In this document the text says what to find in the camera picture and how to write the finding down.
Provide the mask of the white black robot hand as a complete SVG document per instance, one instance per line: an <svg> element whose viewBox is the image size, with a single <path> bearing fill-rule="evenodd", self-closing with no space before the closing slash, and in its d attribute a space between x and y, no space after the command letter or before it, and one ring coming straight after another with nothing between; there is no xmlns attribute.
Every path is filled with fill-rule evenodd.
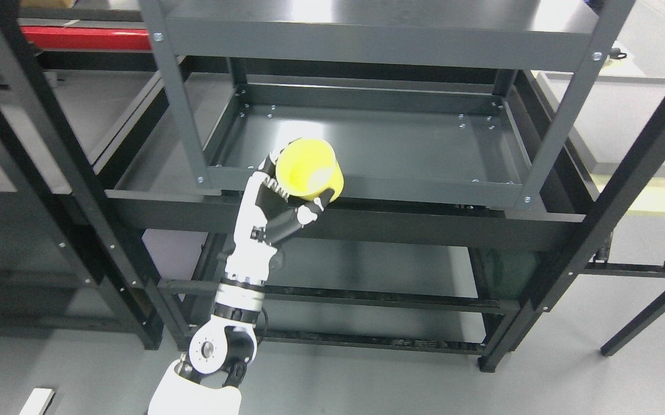
<svg viewBox="0 0 665 415"><path fill-rule="evenodd" d="M291 147L272 150L248 178L232 234L234 247L225 258L224 284L259 291L269 278L279 245L314 223L334 201L335 190L327 187L311 201L290 205L291 195L276 174Z"/></svg>

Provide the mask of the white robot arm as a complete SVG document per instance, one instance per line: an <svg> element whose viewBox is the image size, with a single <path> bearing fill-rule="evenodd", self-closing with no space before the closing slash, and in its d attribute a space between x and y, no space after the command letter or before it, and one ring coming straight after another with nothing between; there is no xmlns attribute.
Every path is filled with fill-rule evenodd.
<svg viewBox="0 0 665 415"><path fill-rule="evenodd" d="M164 371L147 413L238 414L238 386L257 355L264 297L265 281L222 278L210 318Z"/></svg>

